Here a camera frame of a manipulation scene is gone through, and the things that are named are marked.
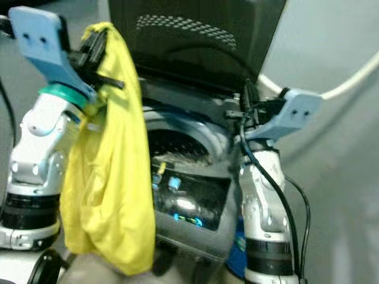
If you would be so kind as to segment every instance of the washing machine lid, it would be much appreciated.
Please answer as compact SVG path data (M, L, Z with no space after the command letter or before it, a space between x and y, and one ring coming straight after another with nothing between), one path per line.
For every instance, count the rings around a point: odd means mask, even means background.
M241 92L248 73L224 53L246 62L258 77L286 0L110 0L111 20L126 40L140 76Z

